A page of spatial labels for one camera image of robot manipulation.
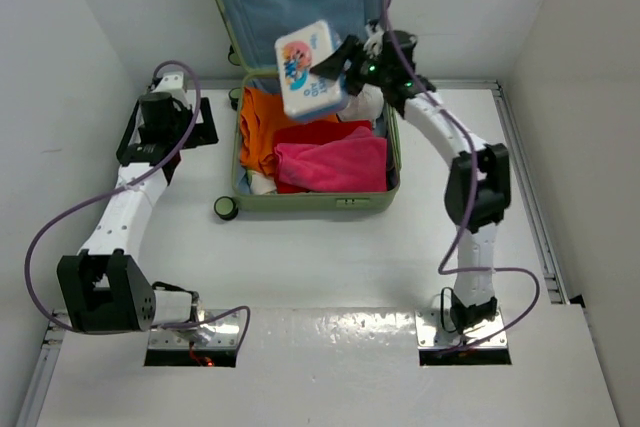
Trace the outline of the white plastic bag bundle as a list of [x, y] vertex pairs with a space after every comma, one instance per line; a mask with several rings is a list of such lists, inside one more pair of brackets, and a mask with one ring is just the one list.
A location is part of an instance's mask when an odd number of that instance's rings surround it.
[[382, 114], [384, 96], [380, 88], [366, 84], [356, 96], [350, 96], [347, 106], [337, 113], [343, 122], [368, 120], [374, 123]]

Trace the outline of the white first aid box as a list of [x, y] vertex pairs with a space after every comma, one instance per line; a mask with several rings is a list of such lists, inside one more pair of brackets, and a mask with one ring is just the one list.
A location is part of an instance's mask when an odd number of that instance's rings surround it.
[[339, 40], [331, 25], [319, 20], [275, 41], [283, 110], [288, 118], [309, 122], [347, 106], [348, 95], [340, 80], [311, 72], [335, 52]]

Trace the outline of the orange shirt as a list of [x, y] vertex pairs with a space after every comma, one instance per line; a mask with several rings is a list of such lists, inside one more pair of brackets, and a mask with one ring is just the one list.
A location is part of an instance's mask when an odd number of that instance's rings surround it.
[[281, 129], [297, 125], [299, 122], [285, 115], [280, 94], [245, 87], [239, 121], [242, 136], [240, 164], [247, 170], [273, 178], [277, 168], [273, 153], [274, 135]]

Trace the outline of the red cloth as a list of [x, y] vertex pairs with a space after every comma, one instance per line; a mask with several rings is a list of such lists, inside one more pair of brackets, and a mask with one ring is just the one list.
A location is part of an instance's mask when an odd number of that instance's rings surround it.
[[[358, 127], [365, 127], [372, 132], [371, 124], [368, 121], [345, 123], [317, 121], [306, 125], [281, 129], [274, 135], [274, 149], [280, 143], [325, 144], [344, 138]], [[277, 181], [276, 173], [275, 183], [277, 191], [280, 194], [306, 192], [303, 189]]]

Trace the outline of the white patterned garment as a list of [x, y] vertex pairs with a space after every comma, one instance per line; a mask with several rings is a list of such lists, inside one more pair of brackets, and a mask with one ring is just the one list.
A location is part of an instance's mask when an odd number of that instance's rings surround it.
[[252, 195], [271, 195], [277, 193], [274, 179], [259, 171], [248, 170], [247, 179], [249, 191]]

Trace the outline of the pink towel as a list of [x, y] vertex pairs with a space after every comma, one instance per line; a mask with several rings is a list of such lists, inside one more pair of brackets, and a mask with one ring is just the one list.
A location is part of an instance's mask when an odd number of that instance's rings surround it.
[[379, 193], [387, 190], [387, 140], [358, 127], [325, 144], [280, 143], [276, 180], [310, 192]]

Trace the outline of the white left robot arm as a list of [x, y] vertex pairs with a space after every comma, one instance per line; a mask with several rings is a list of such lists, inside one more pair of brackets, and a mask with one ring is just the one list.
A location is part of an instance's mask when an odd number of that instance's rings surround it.
[[61, 258], [57, 277], [74, 330], [146, 331], [165, 320], [138, 263], [158, 200], [181, 162], [182, 148], [217, 141], [211, 114], [197, 117], [182, 90], [142, 95], [117, 151], [117, 194], [77, 254]]

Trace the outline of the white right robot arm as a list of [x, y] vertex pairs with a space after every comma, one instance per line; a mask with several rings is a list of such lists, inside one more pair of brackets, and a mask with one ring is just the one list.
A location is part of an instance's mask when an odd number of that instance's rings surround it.
[[350, 35], [311, 71], [327, 80], [341, 80], [351, 94], [366, 85], [379, 88], [386, 103], [415, 127], [449, 168], [444, 205], [457, 228], [446, 258], [457, 259], [447, 269], [454, 276], [450, 319], [461, 334], [497, 314], [493, 287], [494, 244], [498, 225], [511, 204], [510, 159], [502, 143], [490, 144], [473, 134], [449, 110], [436, 87], [418, 74], [413, 62], [416, 38], [389, 31], [366, 42]]

